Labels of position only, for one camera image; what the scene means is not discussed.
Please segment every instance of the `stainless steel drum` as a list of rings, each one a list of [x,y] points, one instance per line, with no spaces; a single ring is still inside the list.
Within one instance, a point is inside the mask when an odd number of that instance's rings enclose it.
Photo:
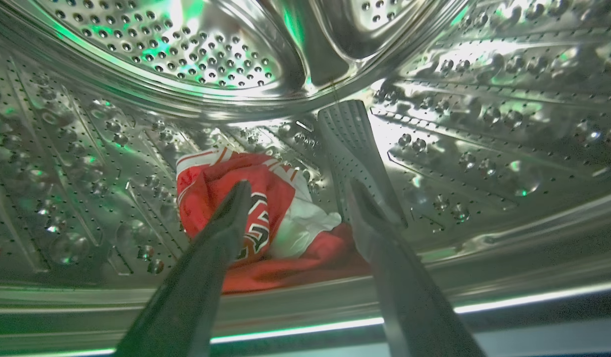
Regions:
[[[117,343],[188,245],[184,154],[338,210],[347,99],[461,310],[611,288],[611,0],[0,0],[0,353]],[[369,277],[222,300],[216,339],[379,314]]]

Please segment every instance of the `red fabric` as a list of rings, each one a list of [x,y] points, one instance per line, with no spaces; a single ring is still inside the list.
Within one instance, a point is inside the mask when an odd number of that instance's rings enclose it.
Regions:
[[[267,199],[267,207],[259,205],[249,214],[247,228],[251,224],[266,225],[269,239],[257,251],[255,241],[245,239],[241,259],[226,273],[222,293],[254,292],[369,274],[369,265],[357,253],[351,228],[347,224],[340,224],[330,232],[319,233],[299,258],[266,258],[265,253],[292,203],[295,189],[289,182],[294,174],[288,178],[279,177],[271,171],[277,166],[269,167],[267,164],[272,158],[262,154],[233,153],[223,161],[224,151],[208,154],[213,155],[217,162],[190,167],[178,174],[181,220],[191,238],[204,228],[222,199],[238,181],[248,180],[253,195],[257,192]],[[268,222],[260,219],[265,211]]]

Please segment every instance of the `garment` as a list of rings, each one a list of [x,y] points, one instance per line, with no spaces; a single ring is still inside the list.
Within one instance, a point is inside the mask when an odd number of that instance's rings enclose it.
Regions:
[[[226,273],[225,294],[369,274],[340,215],[312,203],[301,172],[263,154],[220,148],[178,160],[177,201],[189,237],[241,180],[250,182],[253,204],[244,246]]]

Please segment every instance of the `red clothing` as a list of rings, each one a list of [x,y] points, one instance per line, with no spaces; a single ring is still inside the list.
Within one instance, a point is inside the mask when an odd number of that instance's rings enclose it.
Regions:
[[[369,274],[349,226],[312,204],[301,173],[272,157],[215,149],[180,158],[177,172],[180,215],[190,237],[235,183],[251,184],[246,239],[226,273],[224,294]]]

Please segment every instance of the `perforated metal surface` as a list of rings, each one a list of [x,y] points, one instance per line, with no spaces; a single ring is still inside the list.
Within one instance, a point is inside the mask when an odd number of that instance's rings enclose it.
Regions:
[[[113,346],[132,316],[114,309],[139,309],[186,247],[183,154],[265,152],[338,210],[315,116],[348,99],[367,107],[403,235],[451,298],[611,282],[611,0],[121,3],[0,1],[0,316],[49,321],[1,336]],[[377,315],[364,278],[224,298],[215,334]]]

